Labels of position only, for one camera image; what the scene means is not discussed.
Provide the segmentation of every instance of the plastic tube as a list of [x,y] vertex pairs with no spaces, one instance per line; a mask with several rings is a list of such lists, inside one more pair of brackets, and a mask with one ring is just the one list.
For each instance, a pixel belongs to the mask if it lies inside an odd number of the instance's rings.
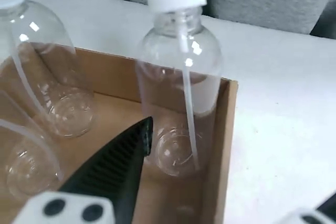
[[25,90],[27,91],[29,97],[33,101],[34,105],[37,107],[37,109],[40,112],[45,113],[45,110],[43,109],[43,107],[39,103],[39,101],[37,100],[37,97],[34,94],[33,90],[31,89],[31,86],[29,85],[28,79],[27,79],[27,77],[26,77],[26,75],[23,71],[21,60],[19,58],[19,55],[17,54],[16,46],[15,46],[15,43],[13,41],[13,34],[12,34],[12,31],[11,31],[11,29],[8,25],[7,25],[7,31],[8,31],[8,43],[10,44],[9,45],[10,52],[11,52],[10,54],[12,55],[14,65],[17,69],[17,72],[18,72],[19,77],[22,81],[22,84],[23,84]]
[[187,37],[188,30],[187,30],[187,25],[186,25],[185,13],[183,11],[176,12],[175,21],[176,21],[176,36],[178,39],[180,50],[183,55],[183,69],[182,69],[183,88],[184,88],[185,108],[187,112],[189,139],[190,139],[190,145],[191,145],[191,150],[193,154],[195,169],[199,170],[200,163],[198,161],[198,152],[197,152],[197,145],[196,145],[193,100],[192,100],[192,93],[191,93],[191,80],[190,80],[190,72],[188,68],[189,64],[187,64],[189,47],[188,47],[188,37]]

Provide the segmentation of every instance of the clear plastic bottle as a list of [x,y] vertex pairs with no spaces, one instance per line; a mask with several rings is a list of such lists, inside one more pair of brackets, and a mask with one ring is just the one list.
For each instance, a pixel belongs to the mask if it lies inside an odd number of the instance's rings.
[[76,51],[59,18],[27,0],[0,0],[1,32],[7,58],[1,66],[2,88],[38,114],[61,136],[87,132],[95,103]]
[[0,91],[0,195],[7,206],[55,190],[64,171],[58,148],[4,91]]
[[143,112],[154,119],[149,163],[171,176],[197,172],[187,125],[182,69],[190,71],[199,169],[208,162],[223,57],[214,35],[201,24],[200,7],[180,10],[185,17],[188,53],[181,53],[175,12],[158,13],[141,43],[136,64]]

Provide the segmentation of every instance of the brown cardboard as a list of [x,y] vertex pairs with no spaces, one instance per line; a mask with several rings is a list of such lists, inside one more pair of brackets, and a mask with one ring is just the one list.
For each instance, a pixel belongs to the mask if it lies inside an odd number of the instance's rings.
[[[97,118],[87,134],[57,139],[66,178],[105,143],[143,118],[134,60],[83,49],[77,49],[77,54],[96,93]],[[134,224],[223,223],[236,92],[237,82],[222,79],[206,171],[186,179],[171,179],[153,176],[155,169],[144,165]],[[0,200],[0,211],[4,212],[4,206]],[[19,208],[6,212],[13,215]]]

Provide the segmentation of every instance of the bottle base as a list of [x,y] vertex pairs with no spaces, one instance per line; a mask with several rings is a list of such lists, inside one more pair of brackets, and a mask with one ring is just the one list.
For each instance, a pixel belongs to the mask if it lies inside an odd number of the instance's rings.
[[78,88],[63,88],[62,98],[49,110],[49,120],[60,136],[81,136],[93,123],[95,102],[93,97]]
[[32,143],[18,143],[7,161],[7,187],[15,199],[26,200],[59,183],[57,172],[44,151]]
[[184,177],[197,172],[188,131],[172,128],[161,134],[155,148],[155,161],[170,176]]

